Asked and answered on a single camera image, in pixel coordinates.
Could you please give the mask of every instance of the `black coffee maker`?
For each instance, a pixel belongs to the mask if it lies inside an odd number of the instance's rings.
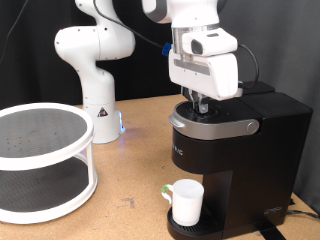
[[[312,109],[259,83],[240,98],[176,106],[172,160],[203,175],[200,221],[180,226],[168,213],[175,239],[226,239],[284,223]]]

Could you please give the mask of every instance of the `drip tray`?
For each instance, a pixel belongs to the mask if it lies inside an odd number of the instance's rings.
[[[203,204],[201,209],[200,221],[190,227],[185,227],[177,224],[172,217],[172,208],[168,212],[168,231],[176,240],[187,239],[222,239],[222,228],[213,218],[209,209]]]

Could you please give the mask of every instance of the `mug handle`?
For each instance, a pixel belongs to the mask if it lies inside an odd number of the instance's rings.
[[[173,186],[172,186],[171,184],[166,184],[166,185],[164,185],[164,186],[162,187],[162,196],[163,196],[165,199],[169,200],[169,204],[171,204],[171,203],[172,203],[172,199],[171,199],[171,197],[169,196],[169,194],[166,193],[167,190],[170,190],[171,192],[173,192]]]

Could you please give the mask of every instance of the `white frame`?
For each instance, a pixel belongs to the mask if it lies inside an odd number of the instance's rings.
[[[0,118],[12,113],[32,109],[59,109],[75,113],[86,121],[87,131],[76,142],[52,153],[27,158],[0,157],[0,170],[23,171],[37,169],[65,161],[74,156],[78,158],[79,161],[87,164],[89,184],[77,197],[60,206],[47,210],[37,212],[12,212],[0,209],[0,221],[3,222],[31,224],[50,221],[64,216],[84,204],[94,193],[98,183],[98,176],[93,161],[92,140],[94,137],[94,128],[91,117],[83,110],[73,106],[58,103],[34,103],[4,109],[0,111]],[[84,149],[86,149],[87,156],[80,154]]]

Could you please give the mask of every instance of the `cable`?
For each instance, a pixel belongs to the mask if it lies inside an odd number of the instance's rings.
[[[148,38],[142,36],[140,33],[138,33],[138,32],[136,32],[135,30],[129,28],[128,26],[124,25],[123,23],[118,22],[118,21],[116,21],[116,20],[114,20],[114,19],[112,19],[112,18],[109,18],[109,17],[107,17],[106,15],[104,15],[102,12],[100,12],[99,8],[97,7],[96,0],[93,0],[93,5],[94,5],[94,8],[96,9],[96,11],[98,12],[98,14],[99,14],[101,17],[104,17],[105,19],[108,19],[108,20],[111,21],[111,22],[114,22],[114,23],[116,23],[116,24],[119,24],[120,26],[122,26],[122,27],[128,29],[129,31],[133,32],[136,36],[142,38],[143,40],[147,41],[148,43],[151,43],[152,45],[163,49],[163,46],[161,46],[160,44],[155,43],[155,42],[149,40]]]
[[[244,85],[243,83],[240,83],[240,84],[239,84],[239,87],[240,87],[240,88],[250,89],[250,88],[253,88],[253,87],[258,83],[259,74],[260,74],[260,73],[259,73],[258,60],[257,60],[256,57],[254,56],[253,52],[252,52],[247,46],[245,46],[245,45],[243,45],[243,44],[239,44],[238,46],[241,47],[241,48],[246,49],[246,50],[250,53],[250,55],[251,55],[251,57],[252,57],[252,59],[253,59],[253,61],[254,61],[255,68],[256,68],[256,77],[255,77],[253,83],[252,83],[250,86],[246,86],[246,85]]]
[[[11,27],[11,29],[10,29],[8,35],[7,35],[6,42],[5,42],[5,44],[4,44],[4,50],[3,50],[2,57],[1,57],[1,60],[0,60],[0,65],[1,65],[1,63],[2,63],[2,60],[3,60],[4,55],[5,55],[5,53],[6,53],[6,50],[7,50],[7,44],[8,44],[8,39],[9,39],[9,37],[10,37],[10,34],[11,34],[12,30],[14,29],[14,27],[17,25],[17,23],[18,23],[21,15],[22,15],[24,9],[26,8],[28,2],[29,2],[29,0],[26,0],[26,1],[25,1],[24,5],[23,5],[23,7],[22,7],[22,9],[21,9],[21,11],[20,11],[17,19],[16,19],[16,21],[14,22],[13,26]]]
[[[313,217],[315,219],[319,219],[320,220],[320,216],[315,214],[315,213],[308,213],[308,212],[302,212],[302,211],[298,211],[298,210],[290,210],[287,212],[287,215],[292,215],[292,214],[306,214],[310,217]]]

